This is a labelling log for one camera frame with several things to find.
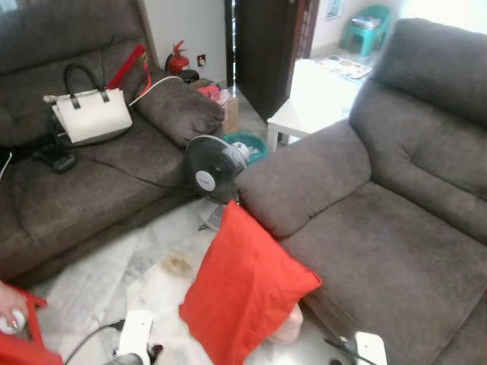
red fire extinguisher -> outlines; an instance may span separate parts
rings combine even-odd
[[[173,53],[166,59],[166,71],[171,74],[179,74],[183,69],[189,66],[189,60],[187,57],[181,55],[184,49],[180,49],[184,40],[181,40],[178,44],[173,46]]]

brown sofa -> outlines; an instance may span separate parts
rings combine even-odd
[[[0,148],[15,151],[49,134],[43,95],[65,94],[67,64],[80,62],[108,82],[139,42],[150,45],[136,0],[29,3],[0,14]],[[156,82],[164,73],[153,70]],[[144,79],[131,73],[126,100]],[[91,88],[82,77],[75,83]],[[1,280],[39,280],[194,196],[181,168],[185,143],[218,133],[222,108],[171,80],[131,114],[124,136],[72,150],[78,164],[64,175],[32,158],[8,168],[0,182]]]
[[[487,36],[401,20],[339,122],[237,177],[243,204],[324,285],[336,336],[392,365],[482,365],[487,314]]]

person's hand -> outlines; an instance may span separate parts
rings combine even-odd
[[[25,319],[29,316],[25,297],[0,281],[0,317],[5,317],[13,327],[17,325],[12,314],[14,309],[20,310]]]

red chair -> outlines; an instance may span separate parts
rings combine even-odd
[[[26,341],[14,335],[0,333],[0,364],[1,365],[62,365],[62,358],[47,349],[40,334],[37,321],[36,308],[47,306],[45,299],[36,297],[26,291],[14,288],[27,299],[29,319],[27,324],[30,329],[32,341]]]

white wall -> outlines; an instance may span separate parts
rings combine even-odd
[[[401,17],[423,17],[437,23],[487,33],[487,0],[406,0]]]
[[[202,78],[227,78],[224,0],[145,0],[159,63],[164,67],[173,44],[184,40],[183,53]],[[196,56],[206,54],[200,68]]]
[[[394,21],[398,17],[403,2],[404,0],[345,0],[342,14],[339,17],[328,20],[326,19],[326,13],[328,12],[329,0],[320,0],[313,43],[311,44],[311,57],[326,55],[338,47],[342,39],[342,32],[348,25],[350,19],[367,6],[386,5],[390,8],[392,21]]]

